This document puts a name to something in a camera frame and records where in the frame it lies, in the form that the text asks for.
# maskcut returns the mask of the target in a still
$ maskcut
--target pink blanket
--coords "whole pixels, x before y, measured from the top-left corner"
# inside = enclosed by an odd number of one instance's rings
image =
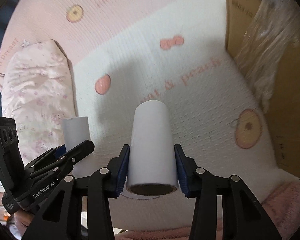
[[[262,203],[283,240],[290,239],[300,226],[300,182],[283,184]],[[116,240],[188,240],[190,227],[153,232],[127,231],[116,235]],[[217,223],[216,240],[222,239],[222,220]]]

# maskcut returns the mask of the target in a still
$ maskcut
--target black device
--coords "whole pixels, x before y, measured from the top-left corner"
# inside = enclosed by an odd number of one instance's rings
[[[0,180],[5,189],[2,204],[9,214],[20,208],[35,213],[73,165],[94,150],[91,141],[67,153],[64,146],[52,148],[24,166],[18,143],[14,119],[0,117]]]
[[[2,202],[10,213],[19,208],[35,213],[22,240],[82,239],[84,195],[88,196],[88,239],[114,240],[108,198],[118,198],[123,191],[130,146],[124,145],[107,167],[80,179],[68,174],[75,163],[93,152],[93,143],[84,141],[56,159],[58,150],[51,149],[24,167],[15,121],[0,117],[0,180],[6,190]],[[214,176],[186,157],[180,144],[174,150],[180,188],[187,198],[196,198],[190,240],[215,240],[217,195],[223,203],[223,240],[281,239],[239,176]]]

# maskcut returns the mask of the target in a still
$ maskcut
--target white cylinder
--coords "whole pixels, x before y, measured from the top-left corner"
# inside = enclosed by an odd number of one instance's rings
[[[90,140],[87,116],[63,119],[62,129],[67,152],[85,140]]]
[[[67,152],[85,140],[91,140],[87,116],[63,119],[62,129]],[[81,178],[91,175],[94,171],[89,158],[86,157],[74,165],[72,174]]]
[[[144,102],[134,114],[127,190],[137,195],[158,196],[177,188],[168,108],[157,100]]]

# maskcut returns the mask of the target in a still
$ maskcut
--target metal rivet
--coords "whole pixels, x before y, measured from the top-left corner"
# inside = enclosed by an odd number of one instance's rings
[[[101,174],[107,174],[109,172],[109,170],[107,168],[102,168],[99,171]]]
[[[73,180],[73,177],[70,175],[65,177],[65,182],[71,182],[72,180]]]
[[[204,169],[204,168],[197,168],[197,169],[195,170],[195,172],[198,173],[198,174],[204,174],[205,169]]]
[[[237,175],[233,175],[231,177],[231,180],[234,181],[234,182],[238,182],[240,180],[240,178]]]

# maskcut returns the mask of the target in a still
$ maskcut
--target plastic wrap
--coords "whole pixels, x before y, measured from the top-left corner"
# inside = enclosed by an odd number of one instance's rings
[[[295,0],[262,0],[235,57],[263,111],[269,109],[278,63],[289,44],[300,43],[300,7]]]

